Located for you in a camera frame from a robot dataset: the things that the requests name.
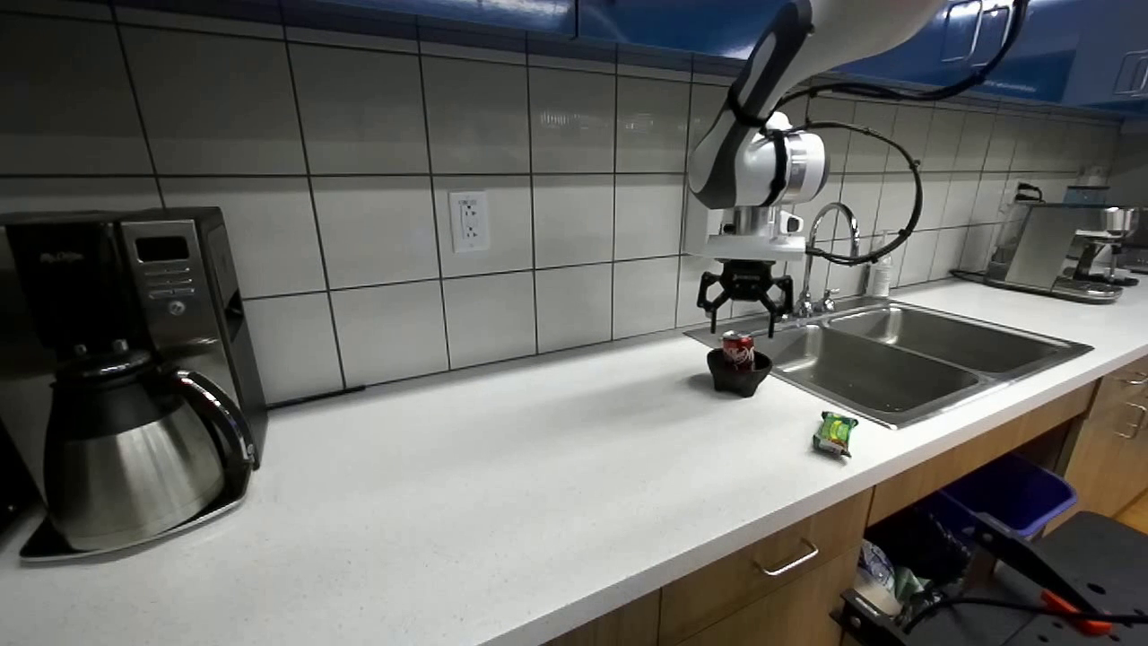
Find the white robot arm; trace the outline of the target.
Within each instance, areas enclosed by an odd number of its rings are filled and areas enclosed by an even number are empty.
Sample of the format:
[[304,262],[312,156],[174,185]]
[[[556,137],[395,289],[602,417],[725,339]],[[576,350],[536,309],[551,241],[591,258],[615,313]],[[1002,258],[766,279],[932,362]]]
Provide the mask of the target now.
[[770,319],[792,309],[789,258],[837,258],[809,241],[801,215],[828,180],[820,127],[795,127],[785,100],[820,88],[819,76],[887,54],[924,30],[943,0],[780,0],[689,162],[689,195],[721,215],[701,237],[695,309],[718,328],[729,302],[752,302]]

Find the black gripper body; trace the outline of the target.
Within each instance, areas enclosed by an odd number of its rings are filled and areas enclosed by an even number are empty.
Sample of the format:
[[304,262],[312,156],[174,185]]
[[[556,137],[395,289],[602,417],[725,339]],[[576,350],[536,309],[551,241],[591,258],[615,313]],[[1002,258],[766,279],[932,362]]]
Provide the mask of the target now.
[[778,277],[770,262],[730,258],[718,273],[700,277],[695,307],[712,317],[725,302],[756,302],[770,317],[792,309],[792,279]]

